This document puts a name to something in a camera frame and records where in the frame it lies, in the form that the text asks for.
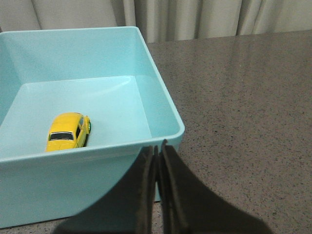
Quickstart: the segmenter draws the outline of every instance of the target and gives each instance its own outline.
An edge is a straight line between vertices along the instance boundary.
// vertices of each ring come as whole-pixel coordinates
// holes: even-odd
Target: light blue plastic bin
[[[184,133],[136,27],[0,33],[0,103],[0,228],[76,214]],[[87,147],[45,153],[64,112],[90,117]]]

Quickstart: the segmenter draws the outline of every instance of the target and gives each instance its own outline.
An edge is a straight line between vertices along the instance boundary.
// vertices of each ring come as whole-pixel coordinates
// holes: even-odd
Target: speckled countertop surface
[[[275,233],[312,233],[312,31],[148,47],[184,121],[190,169]],[[158,234],[159,204],[154,216]],[[0,233],[50,233],[59,222]]]

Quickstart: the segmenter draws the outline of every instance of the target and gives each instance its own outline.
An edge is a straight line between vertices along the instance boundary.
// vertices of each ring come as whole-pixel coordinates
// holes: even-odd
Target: beige curtain
[[[138,26],[147,42],[312,29],[312,0],[0,0],[3,31]]]

